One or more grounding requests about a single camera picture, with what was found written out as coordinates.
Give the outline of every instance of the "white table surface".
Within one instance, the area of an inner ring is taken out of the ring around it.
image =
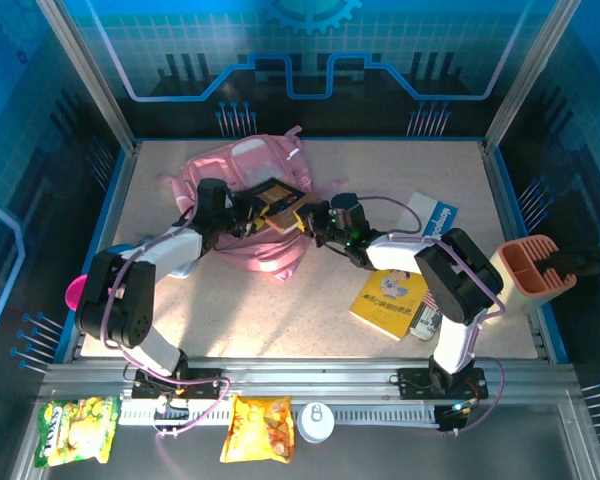
[[[179,217],[170,188],[155,181],[223,141],[146,141],[116,233],[116,243],[137,243],[163,233]],[[504,241],[476,142],[305,140],[314,185],[348,178],[346,191],[404,201],[413,191],[459,208],[463,228],[490,257]],[[366,202],[372,226],[395,225],[401,209]],[[191,356],[225,357],[428,357],[437,336],[397,342],[352,318],[348,309],[369,272],[327,249],[311,248],[295,275],[280,282],[226,264],[213,253],[187,279],[167,277],[156,286],[154,326]],[[527,319],[508,316],[486,326],[478,355],[537,356]],[[84,356],[110,356],[85,339]]]

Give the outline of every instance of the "chip packet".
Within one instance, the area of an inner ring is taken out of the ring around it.
[[[53,467],[91,457],[107,463],[120,404],[119,397],[47,403],[38,413],[35,466]]]
[[[291,397],[233,397],[222,463],[276,460],[290,463],[294,450]]]

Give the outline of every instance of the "orange snack bag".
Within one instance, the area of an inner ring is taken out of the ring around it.
[[[291,397],[233,397],[231,423],[222,448],[222,463],[293,457]]]

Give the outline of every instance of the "pen holder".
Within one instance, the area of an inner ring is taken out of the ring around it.
[[[553,268],[542,275],[534,262],[546,259],[558,247],[545,235],[532,235],[506,242],[491,257],[491,264],[502,276],[504,288],[498,295],[506,307],[507,315],[529,313],[554,299],[576,284],[575,275],[564,280]],[[496,311],[493,305],[489,312]]]

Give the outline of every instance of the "pink plastic bag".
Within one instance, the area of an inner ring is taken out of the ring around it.
[[[296,135],[301,130],[294,127],[284,136],[244,138],[188,160],[176,177],[160,175],[158,180],[171,186],[180,212],[192,206],[189,198],[194,193],[192,185],[197,187],[203,178],[225,180],[230,189],[241,191],[275,177],[304,192],[311,192],[313,183],[309,165],[302,152],[302,142]],[[298,230],[282,235],[265,227],[243,239],[221,235],[215,250],[236,267],[270,272],[284,281],[293,275],[309,244],[310,239]]]

